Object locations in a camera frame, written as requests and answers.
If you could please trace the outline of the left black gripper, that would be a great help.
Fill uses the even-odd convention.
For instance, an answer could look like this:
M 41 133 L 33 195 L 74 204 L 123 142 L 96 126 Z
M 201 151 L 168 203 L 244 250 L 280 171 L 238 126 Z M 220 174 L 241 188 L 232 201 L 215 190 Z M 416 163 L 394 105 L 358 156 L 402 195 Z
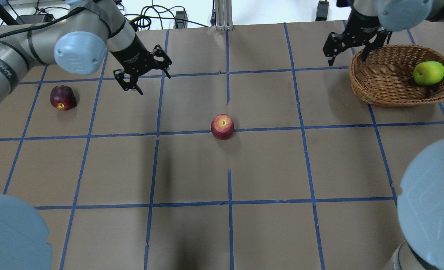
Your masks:
M 113 75 L 124 91 L 136 91 L 143 95 L 143 91 L 138 86 L 138 75 L 144 75 L 153 69 L 162 70 L 167 78 L 172 78 L 169 69 L 173 62 L 159 44 L 150 53 L 140 38 L 135 36 L 127 48 L 112 51 L 112 55 L 123 67 L 123 69 L 114 70 Z

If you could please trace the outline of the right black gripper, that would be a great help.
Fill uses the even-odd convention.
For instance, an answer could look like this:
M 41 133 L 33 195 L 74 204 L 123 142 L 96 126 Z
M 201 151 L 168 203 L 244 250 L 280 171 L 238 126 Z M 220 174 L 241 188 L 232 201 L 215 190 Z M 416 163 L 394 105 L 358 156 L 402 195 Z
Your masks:
M 361 50 L 361 61 L 365 62 L 370 53 L 388 45 L 392 32 L 379 30 L 378 17 L 362 14 L 357 10 L 351 10 L 344 33 L 329 33 L 322 51 L 328 58 L 328 64 L 333 66 L 336 57 L 351 47 L 364 45 Z

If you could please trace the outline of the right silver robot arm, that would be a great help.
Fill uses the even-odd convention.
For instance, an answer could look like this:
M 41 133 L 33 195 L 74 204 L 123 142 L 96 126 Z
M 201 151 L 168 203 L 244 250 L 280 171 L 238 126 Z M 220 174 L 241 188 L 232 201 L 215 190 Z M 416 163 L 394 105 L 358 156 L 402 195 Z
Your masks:
M 444 22 L 444 0 L 340 0 L 349 6 L 342 33 L 331 32 L 323 53 L 332 66 L 349 48 L 363 49 L 349 63 L 352 90 L 386 107 L 432 104 L 444 99 L 444 57 L 416 45 L 389 45 L 393 32 L 421 22 Z M 444 270 L 444 139 L 411 161 L 400 183 L 397 216 L 404 242 L 384 269 Z

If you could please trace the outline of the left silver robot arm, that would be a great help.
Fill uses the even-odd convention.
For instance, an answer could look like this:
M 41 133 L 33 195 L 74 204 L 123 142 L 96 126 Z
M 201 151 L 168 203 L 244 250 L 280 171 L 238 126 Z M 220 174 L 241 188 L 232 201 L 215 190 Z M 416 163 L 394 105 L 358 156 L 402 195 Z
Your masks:
M 99 70 L 107 51 L 121 64 L 124 91 L 143 92 L 138 78 L 172 60 L 160 45 L 145 48 L 112 0 L 68 0 L 67 15 L 47 23 L 0 26 L 0 104 L 36 66 L 58 65 L 78 75 Z M 48 270 L 53 249 L 41 215 L 27 202 L 0 194 L 0 270 Z

